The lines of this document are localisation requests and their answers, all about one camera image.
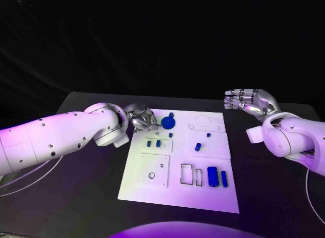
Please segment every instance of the blue cylinder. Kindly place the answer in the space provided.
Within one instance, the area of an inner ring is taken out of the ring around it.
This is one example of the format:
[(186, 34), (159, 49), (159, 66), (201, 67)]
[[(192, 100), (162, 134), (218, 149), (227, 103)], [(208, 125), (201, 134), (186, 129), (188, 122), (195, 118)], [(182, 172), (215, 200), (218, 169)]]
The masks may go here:
[(227, 187), (225, 171), (221, 171), (222, 187)]
[(206, 168), (208, 186), (218, 187), (216, 167)]
[(196, 143), (195, 145), (195, 151), (199, 151), (201, 143)]

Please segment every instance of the cable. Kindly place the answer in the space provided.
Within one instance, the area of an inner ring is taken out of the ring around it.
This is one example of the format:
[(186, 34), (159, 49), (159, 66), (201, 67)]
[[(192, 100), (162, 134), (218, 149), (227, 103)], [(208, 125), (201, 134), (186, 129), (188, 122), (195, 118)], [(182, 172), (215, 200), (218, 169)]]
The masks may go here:
[(15, 181), (18, 181), (21, 178), (24, 178), (27, 175), (30, 175), (34, 171), (37, 171), (37, 170), (48, 163), (48, 161), (47, 161), (42, 165), (40, 165), (32, 171), (30, 171), (30, 172), (25, 173), (22, 176), (19, 176), (18, 178), (15, 178), (12, 181), (9, 181), (9, 182), (7, 182), (5, 184), (2, 184), (2, 185), (0, 186), (0, 188), (2, 188), (4, 186), (9, 185), (9, 184), (14, 183)]
[(313, 208), (313, 205), (311, 205), (311, 202), (310, 202), (310, 197), (308, 197), (308, 189), (307, 189), (308, 171), (310, 171), (310, 170), (307, 169), (307, 172), (306, 172), (306, 182), (304, 182), (307, 200), (308, 200), (308, 204), (310, 204), (311, 210), (313, 210), (313, 212), (314, 212), (314, 214), (316, 214), (316, 216), (317, 216), (319, 220), (320, 220), (320, 221), (321, 221), (321, 223), (325, 224), (325, 221), (321, 220), (320, 216), (317, 215), (317, 212), (316, 212), (316, 210), (314, 210), (314, 208)]
[(30, 184), (28, 184), (25, 187), (22, 187), (21, 189), (18, 189), (18, 190), (15, 190), (15, 191), (12, 191), (12, 192), (9, 192), (9, 193), (5, 193), (5, 194), (0, 195), (0, 197), (4, 197), (4, 196), (7, 196), (7, 195), (9, 195), (9, 194), (14, 194), (15, 192), (19, 192), (19, 191), (24, 190), (25, 188), (28, 188), (31, 185), (34, 185), (34, 184), (47, 176), (47, 174), (51, 172), (51, 170), (54, 169), (55, 165), (60, 163), (61, 158), (63, 158), (63, 156), (60, 157), (60, 159), (58, 159), (57, 163), (54, 164), (53, 168), (45, 172), (45, 174), (44, 174), (32, 183), (30, 183)]

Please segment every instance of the blue object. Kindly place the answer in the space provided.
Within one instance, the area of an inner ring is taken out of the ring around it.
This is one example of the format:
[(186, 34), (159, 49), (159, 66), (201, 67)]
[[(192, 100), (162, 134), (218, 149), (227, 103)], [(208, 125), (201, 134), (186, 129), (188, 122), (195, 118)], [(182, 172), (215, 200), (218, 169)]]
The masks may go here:
[(222, 187), (227, 187), (225, 171), (221, 171)]
[(199, 151), (201, 143), (196, 143), (195, 145), (195, 151)]
[(208, 167), (206, 174), (208, 174), (208, 186), (218, 187), (216, 167)]
[(173, 114), (169, 113), (169, 116), (160, 120), (162, 127), (168, 130), (175, 126)]

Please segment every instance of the dark table surface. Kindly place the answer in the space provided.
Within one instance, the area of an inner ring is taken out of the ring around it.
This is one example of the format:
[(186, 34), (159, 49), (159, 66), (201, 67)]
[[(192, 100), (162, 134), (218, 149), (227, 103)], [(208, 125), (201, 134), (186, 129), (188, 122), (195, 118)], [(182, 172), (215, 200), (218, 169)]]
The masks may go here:
[[(122, 107), (140, 102), (155, 109), (222, 113), (239, 214), (117, 200), (129, 143), (114, 148), (97, 147), (90, 141), (78, 152), (64, 156), (37, 184), (0, 200), (0, 232), (34, 238), (101, 238), (147, 223), (191, 221), (264, 237), (325, 237), (325, 225), (306, 199), (306, 168), (274, 157), (262, 143), (250, 144), (245, 130), (260, 125), (252, 116), (224, 110), (221, 100), (77, 92), (68, 94), (57, 113), (83, 111), (97, 102)], [(319, 120), (308, 105), (280, 104), (280, 107), (306, 119)], [(55, 162), (11, 184), (9, 190), (32, 182)], [(30, 170), (21, 170), (17, 176)], [(325, 177), (311, 172), (308, 193), (325, 220)]]

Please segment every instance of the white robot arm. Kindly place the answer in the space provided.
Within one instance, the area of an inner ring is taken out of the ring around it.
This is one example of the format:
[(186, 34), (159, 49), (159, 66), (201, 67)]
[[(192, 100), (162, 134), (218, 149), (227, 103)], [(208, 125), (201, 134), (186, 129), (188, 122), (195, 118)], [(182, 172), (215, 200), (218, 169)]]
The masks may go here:
[(93, 139), (97, 146), (127, 142), (126, 128), (156, 130), (153, 112), (143, 104), (124, 108), (97, 103), (83, 112), (68, 112), (0, 130), (0, 176), (80, 150)]
[(262, 89), (225, 91), (224, 108), (244, 110), (262, 122), (247, 130), (251, 143), (264, 142), (277, 157), (285, 157), (325, 176), (325, 122), (281, 112)]

